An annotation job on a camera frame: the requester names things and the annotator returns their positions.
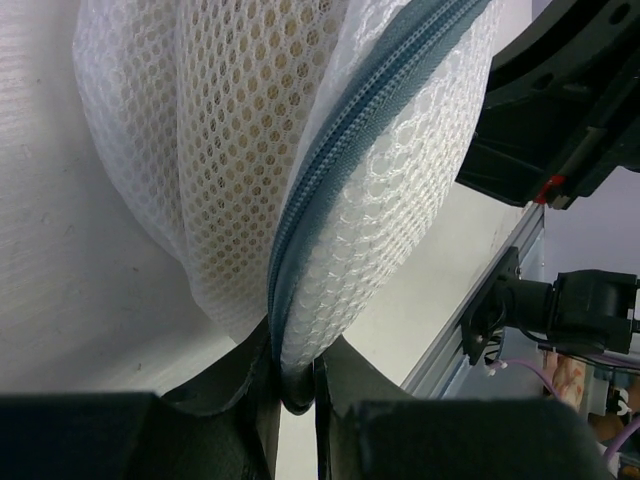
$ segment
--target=zipper tape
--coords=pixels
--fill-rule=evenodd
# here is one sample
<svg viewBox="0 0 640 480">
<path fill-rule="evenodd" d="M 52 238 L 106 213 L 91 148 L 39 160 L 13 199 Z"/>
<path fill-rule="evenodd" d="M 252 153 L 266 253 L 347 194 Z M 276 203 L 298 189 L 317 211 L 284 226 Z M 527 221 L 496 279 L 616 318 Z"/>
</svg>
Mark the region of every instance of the zipper tape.
<svg viewBox="0 0 640 480">
<path fill-rule="evenodd" d="M 269 321 L 278 364 L 296 285 L 343 185 L 489 1 L 412 0 L 376 42 L 316 136 L 271 253 Z"/>
</svg>

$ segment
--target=black mechanical part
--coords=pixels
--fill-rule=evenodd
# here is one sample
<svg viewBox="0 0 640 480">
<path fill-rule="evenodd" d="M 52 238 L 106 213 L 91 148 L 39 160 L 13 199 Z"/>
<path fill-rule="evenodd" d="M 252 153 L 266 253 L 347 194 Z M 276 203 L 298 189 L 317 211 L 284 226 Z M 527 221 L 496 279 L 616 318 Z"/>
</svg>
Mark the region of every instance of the black mechanical part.
<svg viewBox="0 0 640 480">
<path fill-rule="evenodd" d="M 416 400 L 342 337 L 316 361 L 316 385 L 320 480 L 611 478 L 559 402 Z"/>
<path fill-rule="evenodd" d="M 629 353 L 632 335 L 639 331 L 633 318 L 637 276 L 583 270 L 561 273 L 553 285 L 520 280 L 513 267 L 505 268 L 517 262 L 517 253 L 515 248 L 505 253 L 462 315 L 463 349 L 472 365 L 485 349 L 479 339 L 504 326 L 569 354 Z M 499 321 L 496 311 L 501 311 Z"/>
<path fill-rule="evenodd" d="M 495 285 L 504 279 L 518 279 L 518 249 L 510 247 L 480 286 L 460 319 L 462 348 L 472 365 L 483 357 L 493 333 L 506 321 L 506 305 Z"/>
<path fill-rule="evenodd" d="M 493 59 L 457 181 L 566 209 L 640 169 L 640 3 L 554 0 Z"/>
<path fill-rule="evenodd" d="M 280 400 L 266 327 L 163 398 L 0 399 L 2 477 L 274 478 Z"/>
</svg>

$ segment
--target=screw hole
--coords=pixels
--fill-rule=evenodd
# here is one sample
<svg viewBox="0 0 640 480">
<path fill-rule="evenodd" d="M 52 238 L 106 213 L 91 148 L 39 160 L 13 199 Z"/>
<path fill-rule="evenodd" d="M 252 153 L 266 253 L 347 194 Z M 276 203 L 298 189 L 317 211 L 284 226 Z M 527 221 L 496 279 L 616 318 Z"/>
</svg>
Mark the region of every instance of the screw hole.
<svg viewBox="0 0 640 480">
<path fill-rule="evenodd" d="M 625 19 L 625 17 L 629 14 L 630 11 L 631 11 L 631 5 L 629 5 L 628 3 L 623 3 L 618 8 L 616 8 L 614 12 L 611 14 L 611 16 L 609 17 L 609 23 L 611 25 L 618 25 L 620 22 L 622 22 Z"/>
<path fill-rule="evenodd" d="M 538 78 L 535 82 L 533 82 L 532 87 L 534 88 L 534 90 L 544 90 L 552 81 L 553 73 L 546 73 Z"/>
</svg>

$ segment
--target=red component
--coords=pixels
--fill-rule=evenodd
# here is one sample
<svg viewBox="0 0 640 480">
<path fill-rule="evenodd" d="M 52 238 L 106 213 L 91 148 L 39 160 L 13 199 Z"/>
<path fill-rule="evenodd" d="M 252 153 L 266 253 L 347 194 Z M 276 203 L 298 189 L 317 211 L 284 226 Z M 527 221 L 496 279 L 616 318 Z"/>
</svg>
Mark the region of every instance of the red component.
<svg viewBox="0 0 640 480">
<path fill-rule="evenodd" d="M 536 198 L 533 199 L 533 201 L 535 203 L 540 204 L 540 205 L 546 205 L 547 204 L 547 192 L 552 187 L 559 187 L 566 180 L 567 180 L 567 177 L 565 177 L 564 175 L 554 175 L 553 177 L 551 177 L 547 181 L 547 183 L 544 184 L 544 186 L 540 190 L 540 193 L 538 193 L 538 195 L 536 196 Z"/>
</svg>

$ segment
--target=white wall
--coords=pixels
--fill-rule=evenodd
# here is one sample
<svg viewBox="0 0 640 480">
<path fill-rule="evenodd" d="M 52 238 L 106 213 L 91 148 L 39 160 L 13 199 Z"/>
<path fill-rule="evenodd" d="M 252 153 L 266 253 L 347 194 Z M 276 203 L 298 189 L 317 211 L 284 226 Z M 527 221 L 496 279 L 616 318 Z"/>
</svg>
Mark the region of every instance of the white wall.
<svg viewBox="0 0 640 480">
<path fill-rule="evenodd" d="M 640 174 L 615 170 L 589 198 L 545 215 L 545 279 L 599 269 L 640 275 Z"/>
</svg>

